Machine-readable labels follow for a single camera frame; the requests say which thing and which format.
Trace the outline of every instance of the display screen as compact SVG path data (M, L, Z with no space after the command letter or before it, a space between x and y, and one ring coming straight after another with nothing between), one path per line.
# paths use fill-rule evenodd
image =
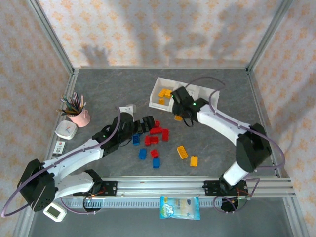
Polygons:
M54 207L50 207L47 210L48 213L52 214L54 217L58 218L60 211L56 210Z

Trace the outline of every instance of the patterned wallpaper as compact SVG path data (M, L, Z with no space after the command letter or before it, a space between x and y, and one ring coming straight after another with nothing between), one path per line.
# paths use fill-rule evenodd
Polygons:
M245 67L281 0L39 0L74 67Z
M255 68L270 134L285 151L311 236L316 236L316 1L294 1Z
M43 159L68 73L25 0L0 4L0 208L27 163ZM25 204L19 196L9 208ZM11 237L18 214L0 217Z

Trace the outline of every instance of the snack bag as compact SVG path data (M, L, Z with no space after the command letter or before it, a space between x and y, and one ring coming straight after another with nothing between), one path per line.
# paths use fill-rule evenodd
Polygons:
M199 199L160 197L160 219L200 220Z

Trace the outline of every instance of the alarm clock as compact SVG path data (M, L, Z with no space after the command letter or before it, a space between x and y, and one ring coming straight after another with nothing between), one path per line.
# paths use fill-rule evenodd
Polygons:
M67 214L67 210L65 208L53 202L48 205L43 212L45 216L48 216L56 222L61 222Z
M56 130L55 133L57 134L57 136L59 136L60 138L66 139L66 140L70 140L74 137L74 135L77 132L77 125L73 122L64 120L61 121Z

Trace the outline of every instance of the pink cup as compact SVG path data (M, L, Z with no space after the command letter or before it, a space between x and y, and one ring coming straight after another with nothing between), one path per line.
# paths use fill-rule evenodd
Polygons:
M88 110L83 109L80 114L74 117L69 117L72 122L77 124L78 127L85 127L90 122L90 115L88 114Z

